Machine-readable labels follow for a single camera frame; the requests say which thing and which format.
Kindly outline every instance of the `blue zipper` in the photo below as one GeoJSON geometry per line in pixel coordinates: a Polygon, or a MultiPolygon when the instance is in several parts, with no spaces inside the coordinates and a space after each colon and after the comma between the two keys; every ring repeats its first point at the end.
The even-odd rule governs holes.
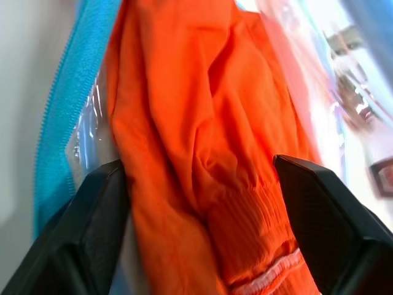
{"type": "Polygon", "coordinates": [[[65,150],[103,62],[121,0],[83,0],[45,107],[34,182],[34,236],[75,194],[65,150]]]}

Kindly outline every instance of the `orange fabric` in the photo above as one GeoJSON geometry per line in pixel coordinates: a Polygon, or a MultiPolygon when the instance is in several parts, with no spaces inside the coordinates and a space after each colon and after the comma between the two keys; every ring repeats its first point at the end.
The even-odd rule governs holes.
{"type": "MultiPolygon", "coordinates": [[[[313,160],[257,14],[232,0],[123,0],[109,120],[154,294],[230,294],[297,243],[275,154],[313,160]]],[[[318,294],[303,258],[257,294],[318,294]]]]}

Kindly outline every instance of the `blurred background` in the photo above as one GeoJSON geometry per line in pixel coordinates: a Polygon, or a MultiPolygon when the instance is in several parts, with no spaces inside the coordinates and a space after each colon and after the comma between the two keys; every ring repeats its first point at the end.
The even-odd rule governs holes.
{"type": "Polygon", "coordinates": [[[37,139],[75,11],[76,0],[0,1],[0,292],[32,244],[37,139]]]}

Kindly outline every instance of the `clear plastic bag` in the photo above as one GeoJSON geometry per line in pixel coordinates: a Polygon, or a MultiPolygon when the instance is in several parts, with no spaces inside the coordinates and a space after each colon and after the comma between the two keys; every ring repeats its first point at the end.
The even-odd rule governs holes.
{"type": "Polygon", "coordinates": [[[393,228],[393,201],[380,198],[393,195],[393,95],[376,62],[382,53],[385,61],[393,57],[393,46],[391,39],[375,43],[380,23],[366,11],[386,1],[350,2],[257,0],[257,6],[323,164],[393,228]],[[356,21],[350,11],[359,13],[356,21]]]}
{"type": "MultiPolygon", "coordinates": [[[[89,172],[119,158],[106,110],[105,70],[101,69],[66,148],[76,190],[89,172]]],[[[150,294],[131,217],[128,218],[119,264],[110,291],[110,295],[126,294],[150,294]]]]}

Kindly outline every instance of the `shirred fabric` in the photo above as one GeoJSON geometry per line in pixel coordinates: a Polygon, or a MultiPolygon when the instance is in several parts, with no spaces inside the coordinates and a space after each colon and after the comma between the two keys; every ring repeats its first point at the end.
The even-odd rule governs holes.
{"type": "MultiPolygon", "coordinates": [[[[260,16],[123,0],[109,121],[154,294],[231,294],[297,248],[273,156],[315,160],[260,16]]],[[[257,294],[319,294],[303,258],[257,294]]]]}

